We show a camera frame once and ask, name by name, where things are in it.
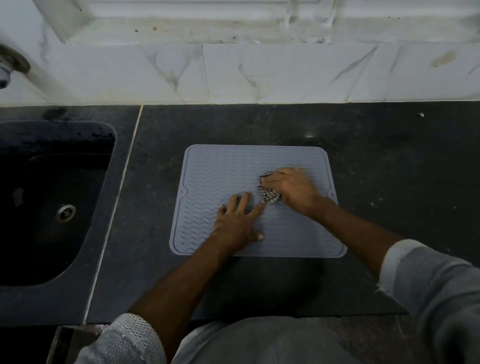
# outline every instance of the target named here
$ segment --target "wall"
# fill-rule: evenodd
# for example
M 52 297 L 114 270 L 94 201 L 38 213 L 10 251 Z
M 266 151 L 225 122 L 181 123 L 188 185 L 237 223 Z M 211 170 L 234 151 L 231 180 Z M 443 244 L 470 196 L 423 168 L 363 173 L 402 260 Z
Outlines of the wall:
M 16 0 L 0 5 L 0 43 L 32 64 L 0 106 L 480 99 L 476 39 L 85 46 L 61 43 L 31 0 Z

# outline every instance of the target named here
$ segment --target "shirt sleeve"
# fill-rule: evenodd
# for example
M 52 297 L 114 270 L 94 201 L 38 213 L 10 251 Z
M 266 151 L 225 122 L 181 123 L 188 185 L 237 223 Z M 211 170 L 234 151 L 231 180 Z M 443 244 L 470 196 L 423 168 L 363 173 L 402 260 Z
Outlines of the shirt sleeve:
M 417 318 L 440 363 L 478 363 L 480 269 L 402 240 L 384 258 L 379 287 Z
M 98 340 L 80 350 L 76 364 L 167 364 L 165 351 L 148 322 L 123 314 Z

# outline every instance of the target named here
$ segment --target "gray silicone mat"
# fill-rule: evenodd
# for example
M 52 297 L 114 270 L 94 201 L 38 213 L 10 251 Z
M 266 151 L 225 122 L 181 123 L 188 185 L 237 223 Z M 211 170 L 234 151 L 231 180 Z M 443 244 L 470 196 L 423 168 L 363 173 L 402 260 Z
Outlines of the gray silicone mat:
M 262 200 L 259 176 L 280 167 L 302 168 L 322 194 L 337 203 L 327 153 L 307 146 L 192 145 L 185 151 L 170 248 L 191 255 L 212 231 L 218 208 L 233 194 L 251 191 L 250 206 Z M 283 202 L 267 204 L 255 223 L 265 238 L 238 256 L 339 258 L 347 248 L 323 226 Z

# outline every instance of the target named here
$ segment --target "white mesh sleeve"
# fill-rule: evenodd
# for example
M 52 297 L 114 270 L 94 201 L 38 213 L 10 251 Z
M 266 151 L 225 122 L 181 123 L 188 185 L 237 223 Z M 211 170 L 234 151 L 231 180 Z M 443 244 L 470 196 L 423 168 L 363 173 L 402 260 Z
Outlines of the white mesh sleeve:
M 166 364 L 165 351 L 148 322 L 123 314 L 106 328 L 98 340 L 83 348 L 77 364 Z

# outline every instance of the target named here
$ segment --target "black sink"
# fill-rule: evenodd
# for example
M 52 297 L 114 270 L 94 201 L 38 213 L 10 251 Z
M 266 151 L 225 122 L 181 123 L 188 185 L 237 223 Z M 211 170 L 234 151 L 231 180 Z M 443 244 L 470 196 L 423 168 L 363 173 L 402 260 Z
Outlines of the black sink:
M 114 144 L 101 123 L 0 123 L 0 286 L 45 283 L 75 260 Z

